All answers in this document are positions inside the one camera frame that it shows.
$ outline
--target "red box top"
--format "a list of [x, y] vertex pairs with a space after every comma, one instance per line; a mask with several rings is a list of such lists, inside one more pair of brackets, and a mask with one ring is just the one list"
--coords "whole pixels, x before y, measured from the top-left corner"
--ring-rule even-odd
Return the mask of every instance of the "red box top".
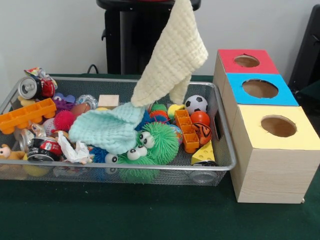
[[227, 74], [279, 74], [266, 50], [219, 49]]

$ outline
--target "orange ball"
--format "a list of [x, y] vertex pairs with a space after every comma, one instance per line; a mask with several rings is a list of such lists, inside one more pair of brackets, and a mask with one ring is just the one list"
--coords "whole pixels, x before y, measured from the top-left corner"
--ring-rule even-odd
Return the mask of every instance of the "orange ball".
[[210, 117], [204, 111], [195, 111], [190, 116], [191, 122], [194, 123], [201, 123], [204, 125], [210, 126]]

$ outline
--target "black cable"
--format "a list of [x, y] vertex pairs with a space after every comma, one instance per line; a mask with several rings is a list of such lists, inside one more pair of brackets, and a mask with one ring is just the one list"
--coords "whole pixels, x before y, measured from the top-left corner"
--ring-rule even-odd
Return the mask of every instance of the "black cable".
[[91, 65], [90, 65], [90, 67], [89, 67], [89, 69], [88, 69], [88, 71], [87, 71], [86, 73], [89, 74], [90, 71], [91, 71], [91, 69], [92, 69], [92, 67], [94, 67], [95, 73], [96, 73], [96, 74], [99, 74], [98, 68], [97, 68], [97, 66], [94, 65], [94, 64], [91, 64]]

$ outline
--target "yellow box top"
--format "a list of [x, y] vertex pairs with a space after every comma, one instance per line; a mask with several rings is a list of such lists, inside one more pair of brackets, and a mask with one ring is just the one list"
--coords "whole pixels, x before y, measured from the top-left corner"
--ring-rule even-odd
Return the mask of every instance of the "yellow box top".
[[239, 110], [255, 149], [320, 150], [320, 139], [300, 106], [239, 104]]

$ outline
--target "metal basket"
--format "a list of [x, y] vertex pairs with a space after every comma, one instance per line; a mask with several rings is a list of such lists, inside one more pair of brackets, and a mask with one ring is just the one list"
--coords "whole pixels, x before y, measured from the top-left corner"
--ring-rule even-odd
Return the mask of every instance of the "metal basket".
[[[83, 94], [90, 94], [98, 99], [99, 95], [102, 94], [119, 95], [121, 103], [130, 101], [137, 83], [136, 80], [106, 78], [55, 77], [55, 79], [58, 84], [58, 91], [65, 96], [74, 95], [79, 97]], [[88, 163], [82, 165], [68, 162], [1, 159], [0, 179], [128, 183], [120, 178], [119, 171], [121, 169], [139, 169], [143, 171], [159, 170], [159, 174], [152, 184], [217, 186], [226, 171], [231, 170], [236, 164], [235, 150], [228, 130], [221, 96], [218, 88], [208, 82], [191, 82], [185, 97], [188, 98], [192, 95], [202, 95], [208, 101], [208, 114], [211, 119], [210, 127], [213, 133], [212, 146], [218, 166], [191, 166], [192, 154], [186, 153], [182, 144], [176, 158], [168, 165], [115, 163]], [[0, 113], [3, 114], [10, 109], [20, 108], [21, 105], [17, 97], [17, 86], [15, 86], [1, 105]], [[168, 96], [163, 97], [158, 102], [167, 105], [171, 103]], [[9, 145], [13, 150], [19, 150], [19, 144], [13, 134], [5, 135], [0, 133], [0, 143]], [[40, 176], [26, 174], [26, 172], [30, 173], [32, 170], [36, 174], [32, 173], [31, 175]]]

